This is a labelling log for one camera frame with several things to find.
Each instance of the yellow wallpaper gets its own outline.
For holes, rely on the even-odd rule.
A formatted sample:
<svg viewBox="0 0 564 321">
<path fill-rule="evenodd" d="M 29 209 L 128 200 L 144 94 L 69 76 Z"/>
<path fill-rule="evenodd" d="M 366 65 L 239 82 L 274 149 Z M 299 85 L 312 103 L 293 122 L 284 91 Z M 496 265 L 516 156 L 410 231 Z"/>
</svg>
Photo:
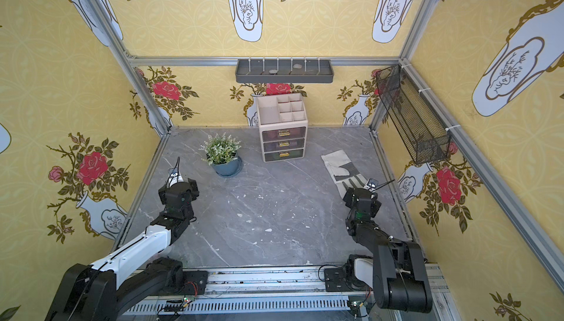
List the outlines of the yellow wallpaper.
<svg viewBox="0 0 564 321">
<path fill-rule="evenodd" d="M 388 43 L 372 36 L 378 0 L 263 0 L 262 35 L 258 32 L 256 42 L 238 36 L 228 0 L 111 3 L 132 55 L 374 57 L 399 55 L 421 1 L 413 0 Z M 396 27 L 400 15 L 392 21 Z"/>
<path fill-rule="evenodd" d="M 518 27 L 522 16 L 546 0 L 445 0 L 440 2 L 412 59 L 429 86 L 460 122 L 481 151 L 489 158 L 511 189 L 540 223 L 550 238 L 564 251 L 564 100 L 563 68 L 542 73 L 532 85 L 521 86 L 522 94 L 490 116 L 485 107 L 493 101 L 476 100 L 476 85 L 497 53 L 509 40 L 510 29 Z M 546 51 L 555 53 L 548 62 L 539 59 L 536 70 L 543 71 L 564 51 L 562 46 L 562 0 L 552 0 L 552 22 L 528 27 L 528 40 L 540 34 Z M 546 32 L 547 27 L 553 33 Z M 524 33 L 522 26 L 512 34 Z M 514 79 L 507 80 L 512 85 Z"/>
<path fill-rule="evenodd" d="M 0 138 L 7 129 L 11 140 L 0 149 L 0 312 L 21 305 L 12 320 L 42 320 L 66 269 L 101 258 L 112 245 L 86 231 L 87 211 L 75 208 L 74 189 L 64 189 L 70 185 L 64 173 L 72 171 L 71 159 L 47 146 L 60 145 L 76 159 L 80 149 L 72 150 L 78 144 L 69 134 L 79 147 L 90 138 L 82 154 L 87 153 L 93 167 L 77 163 L 80 178 L 68 178 L 74 186 L 93 180 L 104 161 L 108 165 L 113 160 L 108 166 L 112 176 L 129 166 L 121 181 L 110 179 L 112 198 L 96 199 L 102 191 L 95 187 L 82 202 L 92 212 L 90 200 L 98 201 L 97 207 L 117 200 L 127 210 L 159 139 L 131 117 L 127 79 L 68 0 L 1 1 Z M 105 158 L 95 158 L 95 147 L 102 147 L 106 138 Z M 71 200 L 54 216 L 56 207 L 47 205 L 65 198 Z"/>
<path fill-rule="evenodd" d="M 381 125 L 378 136 L 395 177 L 399 179 L 411 157 L 392 124 Z M 454 152 L 454 155 L 448 160 L 450 163 L 457 166 L 464 163 L 462 154 L 455 150 L 454 145 L 451 146 L 451 152 Z M 469 180 L 469 186 L 472 187 L 472 183 L 479 181 L 479 178 L 473 176 L 473 169 L 469 170 L 472 174 L 470 178 L 475 179 Z M 448 183 L 448 180 L 445 181 L 448 176 L 439 174 L 437 170 L 433 172 L 439 176 L 438 192 L 441 195 L 438 201 L 445 199 L 445 202 L 448 202 L 452 196 L 444 196 L 449 191 L 441 190 L 448 188 L 448 185 L 445 185 Z M 428 183 L 434 181 L 431 173 L 427 175 L 427 180 Z M 423 218 L 429 209 L 424 200 L 427 190 L 433 191 L 433 187 L 427 186 L 420 198 L 410 200 L 407 204 L 408 212 L 427 258 L 441 267 L 462 320 L 494 320 L 501 314 L 508 319 L 511 312 L 523 321 L 562 318 L 564 297 L 560 290 L 483 184 L 474 187 L 476 194 L 468 192 L 465 195 L 462 192 L 459 197 L 466 197 L 462 206 L 467 207 L 472 218 L 466 219 L 465 216 L 468 228 L 464 233 L 461 232 L 459 219 L 451 214 L 461 201 L 451 200 L 453 203 L 446 203 L 444 206 L 449 212 L 445 209 L 436 212 L 439 217 L 438 224 L 431 226 L 427 223 L 426 218 Z M 431 204 L 435 205 L 437 210 L 441 205 L 434 202 Z M 494 301 L 490 293 L 496 297 L 499 293 L 507 301 L 507 295 L 511 294 L 511 306 L 503 305 L 500 308 L 501 304 Z"/>
<path fill-rule="evenodd" d="M 252 118 L 253 90 L 260 94 L 269 94 L 275 87 L 282 88 L 283 92 L 301 92 L 305 96 L 310 125 L 338 125 L 343 124 L 343 113 L 351 108 L 348 106 L 357 105 L 361 99 L 359 95 L 363 93 L 366 97 L 362 97 L 365 107 L 360 110 L 361 121 L 370 121 L 370 115 L 378 100 L 372 85 L 372 71 L 382 68 L 385 67 L 334 67 L 333 83 L 303 85 L 238 84 L 235 81 L 234 67 L 158 66 L 141 67 L 140 72 L 145 82 L 150 85 L 153 96 L 157 97 L 159 106 L 171 116 L 174 125 L 250 125 L 246 115 Z M 352 113 L 354 112 L 349 112 L 348 118 L 351 118 Z M 357 124 L 354 123 L 356 117 L 351 119 L 350 124 Z"/>
</svg>

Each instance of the red rose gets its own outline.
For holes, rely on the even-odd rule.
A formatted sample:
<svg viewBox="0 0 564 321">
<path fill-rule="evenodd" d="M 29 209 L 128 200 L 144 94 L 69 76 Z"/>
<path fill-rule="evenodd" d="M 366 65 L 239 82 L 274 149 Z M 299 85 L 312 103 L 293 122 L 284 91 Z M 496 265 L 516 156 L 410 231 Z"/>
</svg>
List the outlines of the red rose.
<svg viewBox="0 0 564 321">
<path fill-rule="evenodd" d="M 178 100 L 180 98 L 180 91 L 178 90 L 178 87 L 166 81 L 153 84 L 153 91 L 156 95 L 161 95 L 169 99 Z"/>
<path fill-rule="evenodd" d="M 267 95 L 279 95 L 282 93 L 292 93 L 292 88 L 289 84 L 268 84 L 266 86 Z"/>
<path fill-rule="evenodd" d="M 448 145 L 448 153 L 454 155 L 458 151 L 458 146 L 456 146 L 454 141 Z"/>
<path fill-rule="evenodd" d="M 444 166 L 437 173 L 437 179 L 439 179 L 439 193 L 441 193 L 442 202 L 454 206 L 456 201 L 460 200 L 460 195 L 462 195 L 460 180 L 447 166 Z"/>
<path fill-rule="evenodd" d="M 61 181 L 61 177 L 63 176 L 63 169 L 58 165 L 54 166 L 52 170 L 49 171 L 49 179 L 55 183 Z"/>
<path fill-rule="evenodd" d="M 105 157 L 99 152 L 92 152 L 91 155 L 84 156 L 76 177 L 85 185 L 90 185 L 93 181 L 100 178 L 108 170 Z"/>
</svg>

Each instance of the marble surface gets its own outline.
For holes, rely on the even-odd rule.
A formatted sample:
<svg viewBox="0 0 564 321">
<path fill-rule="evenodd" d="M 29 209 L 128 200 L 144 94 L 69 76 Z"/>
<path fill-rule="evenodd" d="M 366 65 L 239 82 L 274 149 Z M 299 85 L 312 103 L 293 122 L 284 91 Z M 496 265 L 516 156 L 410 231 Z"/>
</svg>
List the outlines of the marble surface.
<svg viewBox="0 0 564 321">
<path fill-rule="evenodd" d="M 241 140 L 243 170 L 222 178 L 203 161 L 208 135 L 232 134 Z M 180 173 L 195 179 L 200 197 L 193 201 L 195 223 L 165 251 L 185 268 L 250 265 L 322 265 L 343 263 L 349 254 L 371 253 L 347 234 L 348 209 L 339 197 L 321 155 L 344 149 L 366 178 L 384 183 L 384 174 L 366 127 L 311 127 L 305 157 L 262 161 L 257 129 L 176 129 L 135 213 L 126 241 L 158 216 L 158 189 L 180 157 Z M 384 231 L 406 239 L 387 187 L 375 221 Z"/>
</svg>

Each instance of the wire mesh rack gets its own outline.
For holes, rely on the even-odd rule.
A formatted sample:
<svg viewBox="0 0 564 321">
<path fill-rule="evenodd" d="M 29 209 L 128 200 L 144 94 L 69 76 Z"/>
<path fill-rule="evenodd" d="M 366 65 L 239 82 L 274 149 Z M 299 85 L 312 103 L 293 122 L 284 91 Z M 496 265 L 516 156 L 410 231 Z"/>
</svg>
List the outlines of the wire mesh rack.
<svg viewBox="0 0 564 321">
<path fill-rule="evenodd" d="M 400 65 L 376 74 L 380 100 L 416 165 L 443 160 L 450 134 Z"/>
</svg>

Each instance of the storage compartment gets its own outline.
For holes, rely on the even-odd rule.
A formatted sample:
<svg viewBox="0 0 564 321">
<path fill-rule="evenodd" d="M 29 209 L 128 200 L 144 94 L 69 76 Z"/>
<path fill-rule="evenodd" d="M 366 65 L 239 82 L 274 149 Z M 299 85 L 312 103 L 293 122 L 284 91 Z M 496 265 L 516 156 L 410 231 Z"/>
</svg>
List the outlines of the storage compartment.
<svg viewBox="0 0 564 321">
<path fill-rule="evenodd" d="M 304 139 L 265 142 L 263 148 L 264 152 L 287 151 L 289 149 L 302 148 L 303 143 Z"/>
<path fill-rule="evenodd" d="M 306 127 L 293 127 L 291 129 L 269 130 L 262 132 L 264 142 L 292 140 L 306 136 Z"/>
<path fill-rule="evenodd" d="M 289 160 L 292 158 L 300 158 L 303 156 L 303 149 L 295 149 L 293 151 L 270 152 L 264 154 L 265 162 Z"/>
</svg>

